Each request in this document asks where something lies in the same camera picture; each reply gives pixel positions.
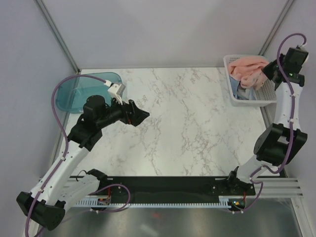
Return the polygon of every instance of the white wall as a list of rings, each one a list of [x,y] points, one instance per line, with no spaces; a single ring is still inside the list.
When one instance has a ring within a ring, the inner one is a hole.
[[[73,73],[32,0],[0,7],[0,230],[22,235],[16,203],[48,170],[58,127],[50,108],[54,86]]]
[[[43,0],[81,69],[223,66],[258,54],[286,0]]]
[[[301,32],[307,36],[306,49],[310,53],[308,62],[301,73],[305,75],[305,86],[300,101],[299,118],[303,132],[308,134],[305,146],[287,167],[290,176],[297,177],[309,209],[316,224],[316,1],[300,0],[293,5],[281,29],[270,45],[266,56],[274,60],[281,41],[291,33]],[[289,47],[302,44],[301,37],[293,37],[284,45],[286,53]]]

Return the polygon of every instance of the white plastic bin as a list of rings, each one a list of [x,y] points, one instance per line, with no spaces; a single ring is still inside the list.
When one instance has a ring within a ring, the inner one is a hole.
[[[233,90],[232,90],[232,85],[231,81],[229,78],[229,73],[227,66],[242,57],[245,57],[247,55],[242,55],[242,54],[233,54],[233,55],[226,55],[224,57],[224,65],[225,65],[225,71],[226,71],[226,77],[227,77],[227,83],[229,87],[229,92],[231,95],[231,101],[234,106],[259,106],[259,107],[264,107],[268,104],[271,103],[276,103],[277,102],[277,97],[275,93],[275,84],[271,80],[266,80],[263,86],[255,91],[255,97],[257,100],[238,100],[234,97],[233,95]]]

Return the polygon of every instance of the teal plastic container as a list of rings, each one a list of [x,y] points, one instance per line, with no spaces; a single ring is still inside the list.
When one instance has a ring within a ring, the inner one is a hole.
[[[113,83],[122,83],[120,76],[116,73],[93,73],[88,75],[109,80]],[[111,96],[108,89],[101,81],[93,78],[71,79],[58,88],[56,106],[62,111],[79,114],[83,112],[83,105],[91,95],[101,95],[105,102],[111,105]]]

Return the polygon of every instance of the blue cloth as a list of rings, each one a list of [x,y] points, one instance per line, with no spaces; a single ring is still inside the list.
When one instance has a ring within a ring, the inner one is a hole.
[[[235,80],[232,76],[229,76],[231,81],[233,95],[238,100],[256,100],[255,90],[252,88],[244,89],[240,86],[240,81]]]

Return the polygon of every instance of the pink towel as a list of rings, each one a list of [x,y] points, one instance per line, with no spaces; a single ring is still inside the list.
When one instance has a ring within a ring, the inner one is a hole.
[[[267,77],[261,71],[269,62],[260,56],[246,56],[231,62],[228,65],[229,74],[240,81],[242,88],[254,87],[259,90]]]

